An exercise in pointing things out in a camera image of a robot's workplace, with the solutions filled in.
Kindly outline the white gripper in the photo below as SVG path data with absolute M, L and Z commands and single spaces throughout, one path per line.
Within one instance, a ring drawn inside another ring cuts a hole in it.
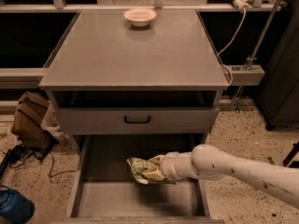
M 164 177 L 169 180 L 180 180 L 183 178 L 196 178 L 196 168 L 192 164 L 191 152 L 169 152 L 165 155 L 157 155 L 149 161 L 155 165 L 160 164 L 160 170 L 146 170 L 142 173 L 144 177 L 151 180 L 162 181 Z

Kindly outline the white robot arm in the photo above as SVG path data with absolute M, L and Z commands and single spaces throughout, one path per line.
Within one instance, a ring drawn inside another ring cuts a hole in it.
M 191 152 L 169 152 L 149 160 L 142 175 L 153 180 L 218 179 L 229 175 L 293 207 L 299 208 L 299 170 L 238 158 L 211 145 Z

